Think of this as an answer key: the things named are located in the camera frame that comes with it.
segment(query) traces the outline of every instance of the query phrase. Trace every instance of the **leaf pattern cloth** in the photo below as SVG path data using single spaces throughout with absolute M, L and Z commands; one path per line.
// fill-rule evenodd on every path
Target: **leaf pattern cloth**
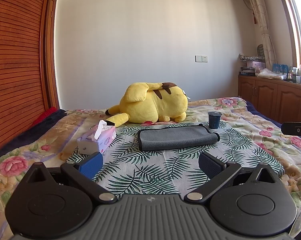
M 208 122 L 201 122 L 208 127 Z M 118 198 L 122 194 L 185 194 L 207 182 L 206 174 L 199 169 L 198 157 L 206 151 L 226 162 L 235 161 L 243 167 L 256 167 L 258 163 L 269 163 L 279 175 L 283 166 L 265 150 L 225 122 L 218 129 L 220 141 L 212 145 L 188 147 L 175 150 L 140 151 L 137 133 L 142 129 L 192 126 L 186 122 L 145 127 L 121 127 L 116 129 L 116 140 L 103 153 L 104 165 L 93 178 L 102 187 Z M 78 153 L 78 148 L 69 160 L 79 162 L 87 155 Z

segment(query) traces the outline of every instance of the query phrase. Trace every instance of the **curtain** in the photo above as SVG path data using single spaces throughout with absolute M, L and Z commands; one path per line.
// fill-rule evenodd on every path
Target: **curtain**
M 250 0 L 252 4 L 252 8 L 257 19 L 261 36 L 263 39 L 263 47 L 265 53 L 265 62 L 266 67 L 270 70 L 273 69 L 273 63 L 276 62 L 276 56 L 274 52 L 274 46 L 271 41 L 269 35 L 269 28 L 268 28 L 268 15 L 266 11 L 265 1 L 264 0 Z

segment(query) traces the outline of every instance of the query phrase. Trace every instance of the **gray microfiber towel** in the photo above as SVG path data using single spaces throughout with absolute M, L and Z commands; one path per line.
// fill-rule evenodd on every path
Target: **gray microfiber towel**
M 138 143 L 141 151 L 179 149 L 219 141 L 217 133 L 209 132 L 203 125 L 141 130 Z

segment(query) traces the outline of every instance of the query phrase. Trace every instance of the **window frame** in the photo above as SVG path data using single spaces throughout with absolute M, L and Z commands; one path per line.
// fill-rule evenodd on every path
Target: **window frame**
M 293 65 L 301 65 L 301 24 L 295 0 L 282 0 L 292 45 Z

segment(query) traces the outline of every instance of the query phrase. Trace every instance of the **plastic bag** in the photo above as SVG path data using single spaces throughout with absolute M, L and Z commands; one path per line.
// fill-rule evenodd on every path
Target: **plastic bag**
M 261 70 L 260 73 L 257 75 L 257 77 L 270 78 L 270 79 L 281 79 L 281 80 L 284 80 L 287 78 L 286 75 L 275 74 L 274 72 L 270 71 L 268 68 L 264 68 L 263 70 Z

